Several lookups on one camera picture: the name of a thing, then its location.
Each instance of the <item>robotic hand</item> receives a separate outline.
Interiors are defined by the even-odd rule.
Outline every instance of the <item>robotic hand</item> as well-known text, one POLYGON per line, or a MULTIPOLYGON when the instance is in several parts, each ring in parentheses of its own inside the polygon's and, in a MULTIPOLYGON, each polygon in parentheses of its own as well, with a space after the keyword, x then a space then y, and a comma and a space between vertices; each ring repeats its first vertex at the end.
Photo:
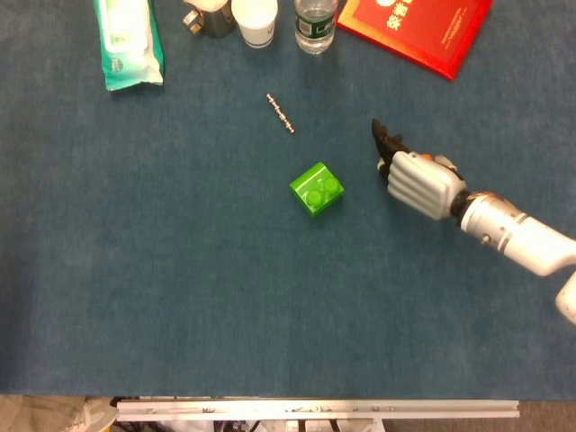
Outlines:
MULTIPOLYGON (((378 170, 398 200, 437 221, 455 217, 463 231, 536 275, 576 264, 576 241, 494 193, 470 193, 446 157, 408 150, 401 135, 389 136, 377 120, 372 120, 372 134, 380 153, 378 170)), ((576 273, 558 293, 556 306, 576 324, 576 273)))

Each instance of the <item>wet wipes package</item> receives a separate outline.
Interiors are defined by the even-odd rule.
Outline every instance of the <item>wet wipes package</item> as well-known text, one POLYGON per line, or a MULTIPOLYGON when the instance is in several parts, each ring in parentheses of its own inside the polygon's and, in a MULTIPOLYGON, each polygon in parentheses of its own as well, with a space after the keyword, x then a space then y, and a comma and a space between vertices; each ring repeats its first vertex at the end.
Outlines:
POLYGON ((138 83, 161 85, 164 55, 152 0, 94 0, 102 70, 108 90, 138 83))

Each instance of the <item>red book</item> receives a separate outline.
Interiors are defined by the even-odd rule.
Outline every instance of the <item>red book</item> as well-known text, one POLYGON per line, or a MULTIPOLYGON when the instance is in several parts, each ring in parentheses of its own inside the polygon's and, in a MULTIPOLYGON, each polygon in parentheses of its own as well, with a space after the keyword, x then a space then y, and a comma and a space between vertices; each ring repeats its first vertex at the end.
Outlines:
POLYGON ((338 25, 450 80, 492 0, 348 0, 338 25))

